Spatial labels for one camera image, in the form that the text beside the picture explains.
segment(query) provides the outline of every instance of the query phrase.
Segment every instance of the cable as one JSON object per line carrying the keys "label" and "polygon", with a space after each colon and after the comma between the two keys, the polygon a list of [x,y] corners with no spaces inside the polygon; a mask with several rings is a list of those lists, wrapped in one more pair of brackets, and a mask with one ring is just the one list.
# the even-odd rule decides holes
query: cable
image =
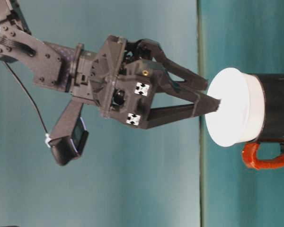
{"label": "cable", "polygon": [[42,119],[42,116],[40,114],[40,111],[38,109],[38,106],[36,105],[35,101],[33,100],[33,98],[31,97],[31,95],[29,94],[28,90],[25,88],[24,84],[21,82],[21,80],[19,79],[19,77],[16,75],[16,73],[12,70],[12,68],[6,63],[6,61],[2,62],[5,67],[10,71],[10,73],[13,75],[13,77],[15,78],[15,80],[17,81],[17,83],[21,86],[21,88],[23,89],[23,91],[26,93],[26,95],[28,96],[30,102],[32,103],[33,107],[35,108],[37,115],[41,121],[42,127],[45,131],[46,134],[48,134],[46,126],[44,124],[44,121]]}

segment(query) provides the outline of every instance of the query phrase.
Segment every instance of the mug handle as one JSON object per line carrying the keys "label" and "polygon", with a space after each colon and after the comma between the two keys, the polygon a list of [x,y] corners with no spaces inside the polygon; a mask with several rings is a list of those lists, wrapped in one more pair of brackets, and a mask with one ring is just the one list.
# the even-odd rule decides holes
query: mug handle
{"label": "mug handle", "polygon": [[245,143],[242,150],[243,162],[248,168],[277,169],[284,166],[284,143],[280,143],[281,154],[273,159],[257,159],[257,150],[260,143]]}

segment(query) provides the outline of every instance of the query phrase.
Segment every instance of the gold screw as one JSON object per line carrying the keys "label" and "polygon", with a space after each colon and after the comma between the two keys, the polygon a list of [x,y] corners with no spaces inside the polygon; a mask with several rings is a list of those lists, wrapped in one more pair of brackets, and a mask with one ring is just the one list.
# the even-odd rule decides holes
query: gold screw
{"label": "gold screw", "polygon": [[142,71],[142,74],[143,74],[144,76],[148,76],[148,75],[150,74],[150,72],[148,72],[147,70],[143,70],[143,71]]}

